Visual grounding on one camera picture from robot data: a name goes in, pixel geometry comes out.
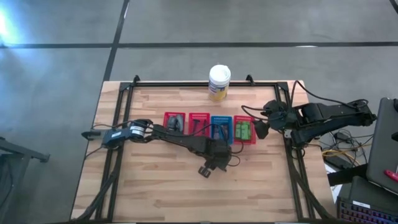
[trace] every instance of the white lid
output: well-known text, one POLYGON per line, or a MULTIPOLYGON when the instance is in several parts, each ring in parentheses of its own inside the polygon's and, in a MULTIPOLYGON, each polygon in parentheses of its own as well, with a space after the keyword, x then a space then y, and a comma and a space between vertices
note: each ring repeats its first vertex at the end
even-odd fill
POLYGON ((215 85, 225 85, 231 79, 231 71, 226 65, 215 65, 210 69, 209 78, 215 85))

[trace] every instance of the gray floor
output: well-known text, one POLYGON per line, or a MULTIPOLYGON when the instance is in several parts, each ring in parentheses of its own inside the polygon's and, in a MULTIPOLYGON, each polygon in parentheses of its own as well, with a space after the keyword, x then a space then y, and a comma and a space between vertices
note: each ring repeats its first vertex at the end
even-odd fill
MULTIPOLYGON (((122 4, 3 0, 0 43, 112 43, 122 4)), ((388 0, 131 0, 120 42, 397 40, 398 15, 388 0)), ((51 154, 46 164, 30 164, 10 223, 68 220, 87 144, 80 133, 93 121, 109 53, 0 49, 0 136, 51 154)), ((366 98, 377 113, 381 97, 398 95, 396 55, 398 47, 119 49, 110 80, 205 80, 223 63, 234 80, 249 73, 301 79, 321 96, 366 98)), ((362 135, 373 127, 350 130, 362 135)))

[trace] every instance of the wooden tabletop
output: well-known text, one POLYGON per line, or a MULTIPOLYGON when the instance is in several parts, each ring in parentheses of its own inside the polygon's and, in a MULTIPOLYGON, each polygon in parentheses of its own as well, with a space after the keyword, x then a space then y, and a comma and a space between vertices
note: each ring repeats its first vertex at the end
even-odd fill
MULTIPOLYGON (((119 83, 104 82, 95 124, 112 123, 119 83)), ((288 83, 291 92, 293 81, 288 83)), ((129 119, 148 118, 162 124, 167 111, 233 116, 244 114, 241 105, 262 108, 274 99, 273 88, 260 86, 230 87, 227 99, 221 103, 210 101, 208 90, 203 87, 135 88, 129 119)), ((294 105, 304 103, 308 103, 307 94, 297 88, 294 105)), ((227 172, 217 169, 208 179, 198 174, 205 160, 185 148, 163 141, 148 144, 126 141, 114 222, 296 221, 282 135, 270 130, 268 137, 256 141, 239 154, 240 165, 228 167, 227 172)), ((90 142, 87 153, 100 144, 100 140, 90 142)), ((232 150, 238 151, 240 147, 233 145, 232 150)), ((78 217, 98 193, 105 157, 103 149, 85 161, 72 218, 78 217)), ((319 148, 306 148, 304 161, 311 191, 334 215, 335 206, 319 148)), ((306 214, 303 193, 300 195, 306 214)))

